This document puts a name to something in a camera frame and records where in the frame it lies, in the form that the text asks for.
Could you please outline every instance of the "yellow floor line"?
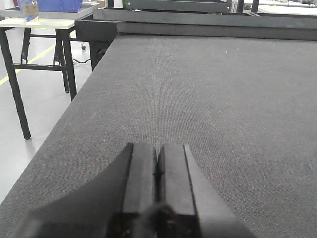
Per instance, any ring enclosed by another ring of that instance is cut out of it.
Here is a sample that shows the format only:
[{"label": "yellow floor line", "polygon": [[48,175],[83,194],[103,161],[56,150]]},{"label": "yellow floor line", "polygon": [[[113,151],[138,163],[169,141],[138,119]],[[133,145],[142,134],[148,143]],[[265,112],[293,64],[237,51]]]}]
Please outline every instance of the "yellow floor line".
[{"label": "yellow floor line", "polygon": [[[56,44],[51,45],[50,47],[48,47],[46,50],[44,50],[43,52],[39,53],[37,56],[35,56],[34,58],[30,59],[28,61],[29,64],[32,64],[34,61],[38,60],[39,58],[41,58],[42,56],[44,56],[45,54],[47,54],[48,52],[50,52],[52,49],[54,49],[56,46]],[[16,69],[15,73],[19,73],[21,71],[21,69]],[[3,85],[5,82],[7,82],[9,80],[9,76],[4,77],[2,80],[0,80],[0,86]]]}]

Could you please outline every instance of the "blue plastic box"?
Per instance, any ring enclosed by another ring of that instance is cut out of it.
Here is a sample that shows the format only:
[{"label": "blue plastic box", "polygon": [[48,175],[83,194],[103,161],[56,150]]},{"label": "blue plastic box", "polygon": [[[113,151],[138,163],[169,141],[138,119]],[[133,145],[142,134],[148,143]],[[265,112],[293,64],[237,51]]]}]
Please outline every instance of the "blue plastic box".
[{"label": "blue plastic box", "polygon": [[39,11],[78,12],[83,0],[37,0]]}]

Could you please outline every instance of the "gray fabric table surface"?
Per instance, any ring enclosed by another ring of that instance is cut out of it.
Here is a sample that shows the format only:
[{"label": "gray fabric table surface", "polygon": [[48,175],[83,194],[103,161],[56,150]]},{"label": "gray fabric table surface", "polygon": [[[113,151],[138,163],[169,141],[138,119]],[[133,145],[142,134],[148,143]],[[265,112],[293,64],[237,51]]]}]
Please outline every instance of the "gray fabric table surface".
[{"label": "gray fabric table surface", "polygon": [[0,207],[0,237],[126,142],[186,143],[262,238],[317,237],[317,43],[119,36]]}]

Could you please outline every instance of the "floor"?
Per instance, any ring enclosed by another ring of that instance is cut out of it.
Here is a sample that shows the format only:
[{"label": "floor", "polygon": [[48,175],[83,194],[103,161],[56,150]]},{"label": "floor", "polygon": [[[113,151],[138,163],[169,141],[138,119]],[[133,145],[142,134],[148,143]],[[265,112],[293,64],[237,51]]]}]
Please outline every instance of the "floor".
[{"label": "floor", "polygon": [[[35,34],[53,34],[52,29],[34,30]],[[14,62],[19,62],[23,29],[7,32]],[[28,59],[39,57],[34,63],[52,64],[53,50],[43,53],[54,39],[31,39]],[[81,49],[80,42],[72,42],[73,57],[79,61],[89,58],[89,47]],[[75,64],[77,91],[91,73],[90,62]],[[70,103],[65,93],[61,72],[22,70],[17,74],[20,91],[29,122],[31,139],[25,140],[18,120],[9,81],[0,54],[0,203],[37,152],[49,132]]]}]

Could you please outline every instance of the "white tabletop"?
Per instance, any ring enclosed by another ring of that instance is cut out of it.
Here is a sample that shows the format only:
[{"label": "white tabletop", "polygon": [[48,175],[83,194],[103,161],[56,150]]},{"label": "white tabletop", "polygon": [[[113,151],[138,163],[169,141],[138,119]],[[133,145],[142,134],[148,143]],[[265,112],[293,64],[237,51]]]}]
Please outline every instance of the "white tabletop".
[{"label": "white tabletop", "polygon": [[[251,4],[252,5],[253,0],[244,0],[244,4]],[[295,6],[295,7],[304,7],[304,8],[309,8],[312,7],[308,4],[302,4],[300,2],[279,2],[279,1],[271,1],[271,0],[260,0],[259,5],[275,5],[275,6]]]},{"label": "white tabletop", "polygon": [[25,18],[9,18],[0,21],[0,27],[28,27],[28,28],[54,28],[69,29],[75,25],[75,20],[45,19],[40,18],[38,22],[26,22]]},{"label": "white tabletop", "polygon": [[317,8],[301,8],[301,7],[286,7],[286,6],[268,6],[268,5],[264,5],[264,6],[259,6],[258,7],[258,12],[317,16]]}]

